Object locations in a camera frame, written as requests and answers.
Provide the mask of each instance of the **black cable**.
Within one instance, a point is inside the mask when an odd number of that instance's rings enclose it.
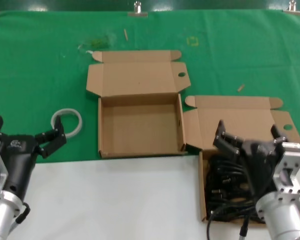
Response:
[[[248,232],[248,225],[249,225],[249,215],[246,215],[243,221],[243,224],[241,226],[240,229],[240,233],[239,235],[242,237],[241,239],[245,239],[245,237],[247,236],[247,232]]]
[[[219,212],[221,212],[224,209],[227,209],[227,208],[230,208],[230,207],[235,207],[235,206],[240,206],[244,203],[247,203],[247,201],[239,201],[239,202],[228,203],[228,204],[221,205],[216,210],[214,210],[213,213],[210,215],[208,223],[206,225],[206,238],[207,238],[207,240],[210,240],[210,225],[211,225],[211,222],[213,221],[213,219],[216,217],[216,215],[218,215]]]
[[[26,219],[26,217],[28,216],[28,214],[29,214],[30,211],[31,211],[29,205],[28,205],[26,202],[23,203],[23,206],[25,206],[25,209],[24,209],[23,213],[21,213],[21,214],[15,219],[15,222],[16,222],[17,224],[21,224],[21,223]]]
[[[270,167],[269,180],[256,196],[262,195],[272,182],[275,168],[272,165]],[[247,235],[249,220],[265,223],[258,217],[251,192],[241,188],[241,184],[248,184],[246,171],[241,164],[221,155],[214,155],[209,159],[205,188],[207,240],[210,240],[210,226],[213,220],[230,222],[244,219],[240,231],[242,237]],[[234,202],[238,198],[244,198],[244,200]]]

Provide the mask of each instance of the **bundle of black cables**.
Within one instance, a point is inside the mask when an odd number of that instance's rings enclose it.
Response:
[[[256,212],[243,166],[233,159],[216,154],[209,159],[206,176],[205,206],[207,219],[230,222],[246,219],[263,223]]]

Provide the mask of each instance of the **box lid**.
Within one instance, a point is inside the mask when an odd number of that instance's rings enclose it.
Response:
[[[97,51],[103,63],[89,66],[86,89],[101,97],[178,93],[190,86],[186,64],[172,62],[178,50]]]
[[[271,141],[270,129],[276,124],[291,142],[300,143],[300,135],[287,111],[274,110],[283,101],[276,97],[188,96],[185,103],[196,109],[183,113],[185,141],[202,149],[215,149],[213,141],[219,120],[228,133],[243,139]]]

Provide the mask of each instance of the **cylindrical metal joint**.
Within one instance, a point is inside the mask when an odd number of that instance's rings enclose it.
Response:
[[[6,240],[15,216],[20,214],[22,201],[13,193],[2,191],[0,198],[0,240]]]
[[[285,201],[276,192],[264,195],[256,203],[259,217],[264,219],[272,240],[300,239],[300,211],[297,201]]]

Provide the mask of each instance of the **metal clip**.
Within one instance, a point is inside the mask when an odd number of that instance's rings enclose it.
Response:
[[[300,16],[300,11],[296,11],[297,9],[297,2],[296,0],[291,0],[289,2],[289,7],[287,10],[283,10],[283,12],[287,14],[293,14],[293,15],[299,15]]]
[[[297,5],[297,3],[296,3],[296,1],[295,0],[292,0],[292,1],[290,1],[289,2],[289,7],[288,7],[288,10],[289,11],[296,11],[296,5]]]
[[[148,13],[147,12],[142,12],[141,2],[136,1],[134,3],[134,12],[128,12],[128,16],[131,16],[131,17],[148,17]]]

